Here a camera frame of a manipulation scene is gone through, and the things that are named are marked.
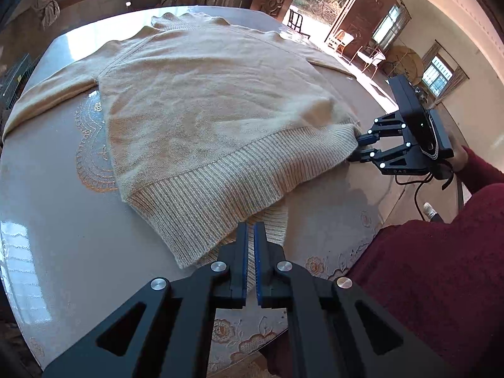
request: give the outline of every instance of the glossy table surface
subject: glossy table surface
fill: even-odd
[[[26,89],[107,41],[133,36],[153,15],[167,11],[205,12],[231,24],[299,38],[258,11],[198,6],[138,11],[55,39]],[[355,78],[317,69],[363,127],[385,113]],[[160,237],[116,190],[96,192],[77,175],[83,134],[76,127],[76,111],[92,92],[23,123],[6,139],[0,161],[2,280],[42,368],[154,277],[177,280],[193,271],[176,266]],[[373,165],[348,163],[299,186],[287,195],[287,258],[320,277],[343,274],[371,242],[401,190]],[[251,292],[245,310],[218,310],[215,325],[210,371],[243,359],[284,331],[287,321],[281,309],[258,308]]]

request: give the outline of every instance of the person's hand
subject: person's hand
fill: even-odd
[[[455,138],[452,132],[448,132],[448,138],[450,139],[450,143],[453,148],[453,157],[447,159],[448,162],[452,164],[453,171],[459,172],[464,169],[465,165],[467,165],[467,161],[469,159],[469,155],[462,147],[460,142]]]

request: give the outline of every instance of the silver screw head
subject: silver screw head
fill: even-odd
[[[279,261],[277,269],[281,272],[289,272],[292,270],[292,263],[290,261]]]
[[[226,270],[226,263],[223,261],[214,261],[212,264],[210,264],[210,268],[215,271],[215,272],[223,272]]]
[[[352,287],[352,280],[350,280],[348,277],[340,277],[338,280],[336,280],[336,284],[340,288],[350,288]]]
[[[165,279],[154,279],[151,281],[151,288],[153,290],[164,290],[166,288]]]

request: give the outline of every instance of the sweater sleeve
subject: sweater sleeve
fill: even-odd
[[[88,57],[67,65],[23,92],[14,104],[2,140],[5,141],[7,135],[22,122],[97,86],[100,73],[106,72],[125,52],[134,49],[143,34],[145,32],[139,32],[132,39],[125,41],[109,41]]]
[[[462,180],[471,194],[493,183],[504,183],[504,174],[485,162],[472,150],[463,146],[469,159],[464,169],[457,172],[457,176]]]

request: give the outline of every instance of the window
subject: window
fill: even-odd
[[[409,20],[411,16],[402,1],[390,9],[373,34],[373,39],[382,51],[386,51],[394,43]]]
[[[376,29],[375,33],[373,34],[373,40],[375,40],[378,44],[382,42],[382,40],[385,38],[385,35],[390,31],[392,26],[396,23],[397,18],[399,17],[400,14],[400,9],[397,4],[395,4],[388,14],[385,16],[381,24],[378,26]]]
[[[452,75],[452,69],[448,67],[439,55],[436,55],[427,70],[423,73],[422,80],[430,91],[437,97],[444,89]]]

